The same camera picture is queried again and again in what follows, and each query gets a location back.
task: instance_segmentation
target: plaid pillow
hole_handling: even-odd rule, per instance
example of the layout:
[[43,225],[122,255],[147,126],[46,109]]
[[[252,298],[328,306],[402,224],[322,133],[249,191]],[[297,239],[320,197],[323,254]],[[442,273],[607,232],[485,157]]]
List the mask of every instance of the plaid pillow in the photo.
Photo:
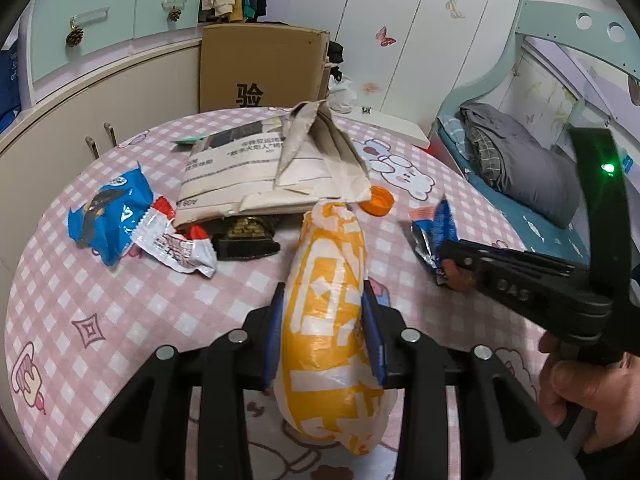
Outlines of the plaid pillow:
[[494,142],[478,127],[466,131],[471,147],[480,165],[480,176],[491,187],[495,187],[502,174],[502,157]]

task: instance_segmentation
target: orange bottle cap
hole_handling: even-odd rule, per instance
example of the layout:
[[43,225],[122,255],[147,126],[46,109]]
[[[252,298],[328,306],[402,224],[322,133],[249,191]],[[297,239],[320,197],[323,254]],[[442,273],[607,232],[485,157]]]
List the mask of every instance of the orange bottle cap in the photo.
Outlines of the orange bottle cap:
[[384,216],[389,214],[396,200],[394,196],[385,188],[371,186],[371,200],[360,202],[360,207],[373,216]]

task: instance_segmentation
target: metal screw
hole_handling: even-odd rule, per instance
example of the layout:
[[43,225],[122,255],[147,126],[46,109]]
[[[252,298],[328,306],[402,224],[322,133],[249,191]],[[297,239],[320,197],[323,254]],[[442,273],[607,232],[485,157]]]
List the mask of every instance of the metal screw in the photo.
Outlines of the metal screw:
[[488,346],[478,345],[474,348],[474,354],[478,359],[487,361],[494,354]]
[[175,349],[172,346],[164,345],[156,350],[156,357],[161,361],[167,361],[175,355]]
[[229,332],[229,341],[232,343],[244,343],[247,339],[249,339],[248,333],[241,328]]
[[420,339],[420,332],[418,332],[415,328],[405,328],[402,330],[400,337],[407,341],[408,343],[415,343]]

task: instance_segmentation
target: blue snack wrapper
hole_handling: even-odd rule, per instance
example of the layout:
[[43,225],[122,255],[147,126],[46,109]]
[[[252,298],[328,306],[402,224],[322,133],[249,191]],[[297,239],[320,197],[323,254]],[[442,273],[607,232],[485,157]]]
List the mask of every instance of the blue snack wrapper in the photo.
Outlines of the blue snack wrapper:
[[445,240],[458,241],[456,223],[446,197],[440,200],[433,220],[417,220],[412,224],[412,233],[416,240],[416,252],[427,266],[434,270],[438,284],[447,282],[440,260],[440,246]]
[[102,186],[77,211],[69,210],[69,237],[100,254],[107,266],[115,264],[131,244],[131,234],[154,200],[140,166]]

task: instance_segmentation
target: blue bedsheet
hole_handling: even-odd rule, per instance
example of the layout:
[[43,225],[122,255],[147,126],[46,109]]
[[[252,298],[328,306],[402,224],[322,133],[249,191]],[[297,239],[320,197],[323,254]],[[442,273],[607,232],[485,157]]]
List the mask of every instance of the blue bedsheet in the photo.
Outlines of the blue bedsheet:
[[460,139],[457,143],[454,142],[442,127],[443,124],[447,124],[448,130],[458,132],[459,128],[452,122],[452,119],[450,117],[438,118],[436,130],[440,139],[460,169],[465,172],[467,181],[502,212],[518,233],[527,250],[588,264],[589,253],[571,224],[568,228],[561,229],[531,208],[491,188],[482,180],[471,167],[469,161],[458,151]]

